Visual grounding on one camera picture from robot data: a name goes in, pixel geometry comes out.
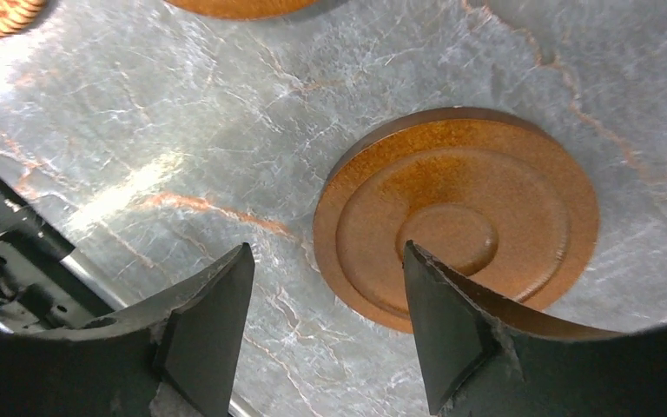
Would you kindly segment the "wooden coaster five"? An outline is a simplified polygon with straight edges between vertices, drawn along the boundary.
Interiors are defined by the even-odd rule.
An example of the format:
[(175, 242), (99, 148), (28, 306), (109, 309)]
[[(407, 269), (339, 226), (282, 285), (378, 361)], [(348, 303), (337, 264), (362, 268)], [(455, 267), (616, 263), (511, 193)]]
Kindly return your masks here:
[(592, 258), (590, 177), (536, 124), (493, 109), (429, 109), (384, 123), (334, 164), (314, 212), (314, 256), (352, 310), (412, 329), (407, 242), (530, 308), (548, 308)]

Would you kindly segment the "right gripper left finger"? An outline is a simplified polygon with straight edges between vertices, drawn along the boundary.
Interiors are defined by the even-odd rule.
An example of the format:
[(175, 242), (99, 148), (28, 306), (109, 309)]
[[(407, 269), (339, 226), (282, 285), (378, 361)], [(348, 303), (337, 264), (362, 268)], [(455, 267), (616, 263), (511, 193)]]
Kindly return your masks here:
[(0, 416), (149, 416), (170, 388), (228, 414), (254, 281), (247, 243), (79, 329), (0, 332)]

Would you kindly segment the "wooden coaster four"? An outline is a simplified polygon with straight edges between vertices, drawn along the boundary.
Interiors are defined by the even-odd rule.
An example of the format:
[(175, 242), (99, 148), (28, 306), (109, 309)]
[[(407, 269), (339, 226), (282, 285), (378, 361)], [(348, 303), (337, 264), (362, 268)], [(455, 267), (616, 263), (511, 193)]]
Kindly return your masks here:
[(316, 0), (168, 0), (195, 14), (227, 20), (259, 20), (306, 8)]

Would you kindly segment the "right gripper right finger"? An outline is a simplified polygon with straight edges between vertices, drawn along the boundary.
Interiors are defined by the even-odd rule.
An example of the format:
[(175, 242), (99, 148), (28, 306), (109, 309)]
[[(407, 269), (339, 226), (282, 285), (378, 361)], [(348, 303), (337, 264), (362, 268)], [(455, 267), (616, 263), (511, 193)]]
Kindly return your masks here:
[(667, 416), (667, 322), (631, 333), (544, 314), (404, 251), (433, 416)]

